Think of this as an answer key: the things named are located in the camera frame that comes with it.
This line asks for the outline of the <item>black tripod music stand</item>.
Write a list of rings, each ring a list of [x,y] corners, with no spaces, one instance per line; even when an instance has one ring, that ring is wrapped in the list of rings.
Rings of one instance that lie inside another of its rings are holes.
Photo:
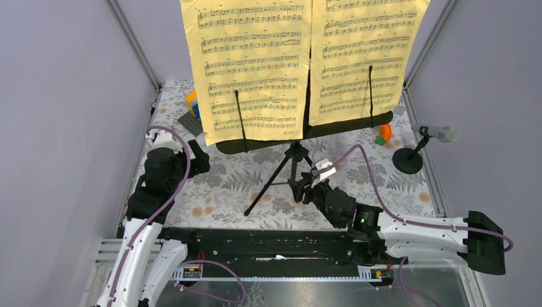
[[[344,132],[350,132],[354,130],[374,128],[378,124],[387,124],[392,120],[392,113],[389,111],[384,114],[376,116],[375,103],[373,101],[373,82],[375,79],[372,77],[373,70],[375,67],[373,65],[368,66],[368,84],[369,84],[369,116],[367,118],[359,118],[354,120],[347,120],[342,122],[328,123],[324,125],[311,126],[308,124],[309,120],[309,108],[306,106],[304,110],[304,119],[303,119],[303,137],[300,139],[294,140],[282,140],[282,141],[256,141],[247,139],[244,130],[243,121],[240,122],[242,138],[235,139],[230,141],[218,142],[216,144],[217,149],[227,155],[239,154],[239,153],[248,153],[252,150],[258,150],[261,148],[267,148],[271,146],[289,144],[289,148],[284,153],[284,159],[281,161],[277,169],[273,172],[272,176],[265,183],[261,191],[258,193],[256,198],[252,201],[247,209],[244,211],[244,216],[247,217],[259,202],[261,197],[266,193],[268,188],[272,185],[278,185],[274,180],[278,174],[282,171],[285,165],[291,163],[291,171],[289,181],[296,180],[297,175],[297,164],[300,161],[306,161],[308,165],[312,165],[312,160],[309,158],[309,150],[302,146],[301,141],[307,139],[313,139],[323,136],[329,136],[333,134],[340,134]]]

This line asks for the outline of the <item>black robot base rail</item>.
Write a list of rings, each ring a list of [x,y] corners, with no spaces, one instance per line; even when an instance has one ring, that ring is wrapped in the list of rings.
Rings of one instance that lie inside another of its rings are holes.
[[[167,239],[179,239],[188,255],[169,280],[178,281],[382,281],[376,269],[391,270],[407,258],[391,258],[379,244],[348,232],[239,230],[163,227],[150,260]]]

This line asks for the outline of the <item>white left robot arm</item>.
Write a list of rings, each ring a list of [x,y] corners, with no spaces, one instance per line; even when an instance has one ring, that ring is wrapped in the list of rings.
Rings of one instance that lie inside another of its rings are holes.
[[[209,171],[209,155],[197,141],[177,141],[168,132],[159,132],[151,143],[127,201],[122,245],[97,306],[155,306],[174,268],[198,254],[189,239],[167,239],[150,260],[176,195],[187,179]]]

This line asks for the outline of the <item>yellow sheet music page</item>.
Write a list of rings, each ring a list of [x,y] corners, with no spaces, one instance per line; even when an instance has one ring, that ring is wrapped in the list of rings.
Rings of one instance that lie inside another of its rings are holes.
[[[314,1],[309,123],[375,119],[395,108],[429,1]]]
[[[182,1],[205,142],[300,139],[311,1]]]

